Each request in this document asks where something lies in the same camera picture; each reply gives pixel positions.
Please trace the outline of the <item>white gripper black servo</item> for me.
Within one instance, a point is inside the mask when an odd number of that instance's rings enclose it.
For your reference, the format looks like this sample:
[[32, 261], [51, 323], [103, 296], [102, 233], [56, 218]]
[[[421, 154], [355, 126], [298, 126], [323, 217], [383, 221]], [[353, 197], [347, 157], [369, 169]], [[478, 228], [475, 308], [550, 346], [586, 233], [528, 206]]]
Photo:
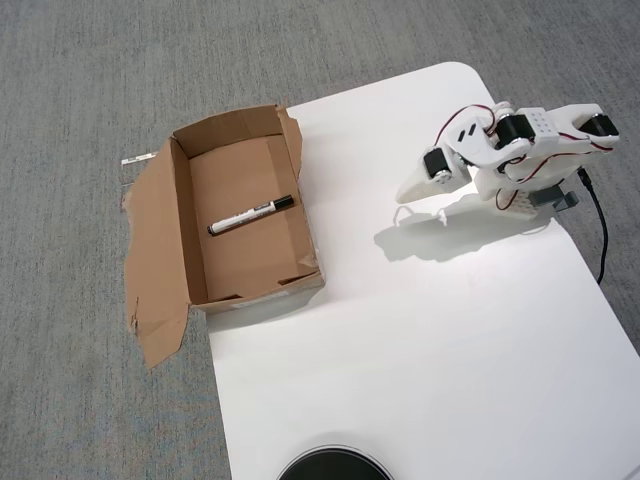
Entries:
[[472, 176], [462, 156], [449, 147], [433, 147], [397, 192], [398, 203], [412, 203], [447, 193], [447, 188], [462, 188]]

